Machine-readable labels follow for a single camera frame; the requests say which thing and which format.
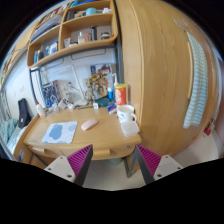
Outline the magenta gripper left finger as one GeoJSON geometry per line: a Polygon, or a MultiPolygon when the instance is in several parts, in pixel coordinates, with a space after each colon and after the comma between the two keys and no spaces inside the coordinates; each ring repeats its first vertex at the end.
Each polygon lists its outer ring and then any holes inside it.
{"type": "Polygon", "coordinates": [[[45,168],[45,171],[82,186],[92,156],[93,145],[90,144],[69,156],[59,156],[45,168]]]}

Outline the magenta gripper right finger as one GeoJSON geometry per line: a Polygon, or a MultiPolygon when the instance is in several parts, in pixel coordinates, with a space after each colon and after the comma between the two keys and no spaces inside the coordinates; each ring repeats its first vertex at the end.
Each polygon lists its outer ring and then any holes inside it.
{"type": "Polygon", "coordinates": [[[182,169],[171,156],[160,156],[140,145],[135,146],[128,168],[128,177],[132,176],[135,163],[139,164],[146,185],[182,169]]]}

